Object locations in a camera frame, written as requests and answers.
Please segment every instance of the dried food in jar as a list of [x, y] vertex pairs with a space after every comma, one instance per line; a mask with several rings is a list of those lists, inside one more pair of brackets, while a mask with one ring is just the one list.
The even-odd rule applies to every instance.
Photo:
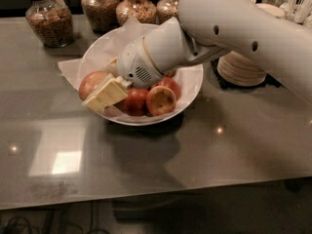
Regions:
[[159, 0], [157, 3], [157, 15], [159, 23], [163, 23], [172, 17], [178, 18], [179, 0]]
[[122, 26], [129, 16], [141, 23], [156, 23], [156, 6], [149, 0], [124, 0], [116, 9], [118, 23]]
[[38, 38], [48, 47], [61, 47], [73, 39], [72, 16], [67, 8], [33, 11], [26, 17]]
[[94, 31], [108, 31], [117, 24], [116, 8], [119, 0], [81, 0], [81, 5]]

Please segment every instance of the red apple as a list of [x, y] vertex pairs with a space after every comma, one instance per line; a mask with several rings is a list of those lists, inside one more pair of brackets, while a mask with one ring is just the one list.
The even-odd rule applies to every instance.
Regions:
[[176, 100], [181, 97], [181, 86], [171, 77], [165, 76], [156, 86], [166, 86], [175, 93]]
[[146, 97], [149, 93], [145, 89], [131, 88], [128, 96], [117, 105], [122, 111], [131, 116], [143, 116], [146, 114]]
[[176, 75], [176, 70], [171, 70], [168, 73], [166, 73], [167, 77], [173, 78]]
[[94, 71], [88, 74], [81, 82], [79, 86], [79, 97], [81, 100], [85, 100], [90, 93], [92, 93], [98, 84], [108, 75], [104, 71]]
[[147, 94], [146, 106], [152, 116], [171, 113], [176, 108], [176, 94], [166, 86], [153, 87]]

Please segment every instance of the white bowl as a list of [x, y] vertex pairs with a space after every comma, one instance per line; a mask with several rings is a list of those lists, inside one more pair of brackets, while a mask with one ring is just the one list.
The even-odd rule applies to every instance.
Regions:
[[[156, 27], [154, 24], [134, 23], [114, 29], [98, 38], [81, 60], [78, 81], [81, 82], [92, 71], [103, 69], [110, 60], [119, 56], [128, 43]], [[181, 86], [181, 98], [172, 113], [154, 117], [129, 116], [111, 106], [98, 114], [109, 121], [129, 126], [146, 126], [169, 120], [182, 112], [198, 95], [204, 78], [203, 65], [182, 67], [176, 71], [173, 78]]]

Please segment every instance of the countertop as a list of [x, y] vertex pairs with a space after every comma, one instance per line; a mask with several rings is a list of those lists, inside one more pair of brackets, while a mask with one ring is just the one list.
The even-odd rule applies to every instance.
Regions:
[[0, 19], [0, 209], [312, 176], [312, 107], [281, 87], [202, 89], [175, 118], [130, 127], [86, 110], [57, 63], [100, 35], [42, 45], [25, 18]]

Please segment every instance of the glass jar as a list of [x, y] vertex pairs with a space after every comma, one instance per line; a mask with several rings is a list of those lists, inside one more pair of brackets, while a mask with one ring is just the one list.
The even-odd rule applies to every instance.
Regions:
[[116, 9], [119, 25], [123, 25], [129, 16], [134, 16], [141, 23], [156, 23], [156, 6], [149, 0], [124, 0]]
[[119, 0], [81, 0], [81, 6], [93, 31], [107, 32], [117, 24]]
[[30, 0], [26, 19], [39, 40], [46, 46], [63, 47], [73, 42], [73, 22], [63, 0]]
[[159, 23], [163, 23], [172, 17], [178, 19], [179, 0], [159, 0], [157, 3], [157, 16]]

